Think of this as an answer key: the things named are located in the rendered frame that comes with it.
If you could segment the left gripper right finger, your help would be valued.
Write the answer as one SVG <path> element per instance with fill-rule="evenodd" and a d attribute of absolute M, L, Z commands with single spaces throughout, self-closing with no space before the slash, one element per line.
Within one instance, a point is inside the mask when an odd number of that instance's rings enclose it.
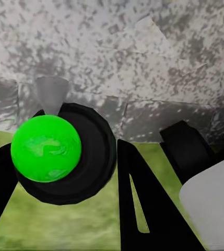
<path fill-rule="evenodd" d="M 116 151 L 121 251 L 205 251 L 137 148 L 118 140 Z M 150 233 L 138 230 L 130 174 Z"/>

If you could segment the insectifuge atomizer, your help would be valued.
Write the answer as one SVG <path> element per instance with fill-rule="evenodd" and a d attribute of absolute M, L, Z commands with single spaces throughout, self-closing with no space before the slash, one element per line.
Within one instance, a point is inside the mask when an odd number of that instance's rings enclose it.
<path fill-rule="evenodd" d="M 70 89 L 61 77 L 35 78 L 42 105 L 14 133 L 11 158 L 18 181 L 34 198 L 75 205 L 103 189 L 117 165 L 117 141 L 93 108 L 63 103 Z"/>

